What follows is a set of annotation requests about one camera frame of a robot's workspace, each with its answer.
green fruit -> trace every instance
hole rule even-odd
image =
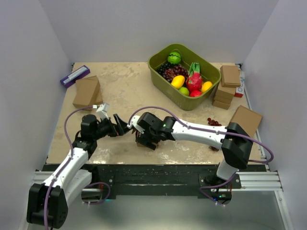
[[[167,57],[167,61],[171,64],[178,64],[181,62],[181,55],[177,52],[171,52]]]
[[[179,91],[183,94],[183,95],[186,95],[186,96],[189,96],[189,90],[186,88],[186,87],[181,87],[179,89]]]

black metal bar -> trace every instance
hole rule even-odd
[[[58,164],[46,164],[43,171],[54,171],[57,167]],[[199,188],[208,184],[201,179],[213,175],[216,167],[217,165],[86,164],[82,169],[93,173],[93,182],[102,181],[111,186],[109,199],[120,195],[206,198]],[[244,171],[265,172],[266,169],[264,165],[249,165]],[[231,182],[233,189],[241,188],[239,175]]]

table surface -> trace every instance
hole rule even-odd
[[[212,64],[218,69],[225,64],[234,65],[233,63]],[[235,97],[228,110],[214,107],[211,105],[213,97],[211,95],[196,109],[183,111],[153,86],[146,62],[78,62],[74,64],[72,71],[83,65],[91,70],[87,77],[96,75],[99,78],[103,100],[110,104],[108,115],[113,117],[113,114],[118,114],[123,121],[128,121],[131,114],[138,108],[155,105],[164,107],[189,122],[207,124],[207,118],[210,117],[222,125],[227,125],[240,105],[247,107],[245,97]],[[63,124],[66,117],[75,110],[72,105],[75,95],[76,86],[72,85],[65,94],[47,163],[61,163],[68,154],[69,144],[64,135]],[[148,109],[147,111],[159,118],[167,115],[160,110]],[[95,114],[95,111],[80,111],[70,117],[67,124],[70,138],[74,138],[76,132],[80,130],[81,118],[89,113]],[[98,147],[88,163],[218,164],[223,159],[222,151],[215,152],[207,145],[190,141],[164,141],[155,151],[137,147],[135,135],[131,133],[116,138],[105,137],[98,140],[97,144]],[[260,160],[258,145],[253,145],[250,158]]]

red apple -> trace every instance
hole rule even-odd
[[[190,97],[198,97],[200,96],[202,93],[198,90],[194,90],[193,92],[190,93]]]

green apple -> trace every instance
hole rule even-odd
[[[179,89],[179,91],[183,94],[183,95],[186,95],[186,96],[189,96],[189,90],[186,88],[186,87],[181,87]]]

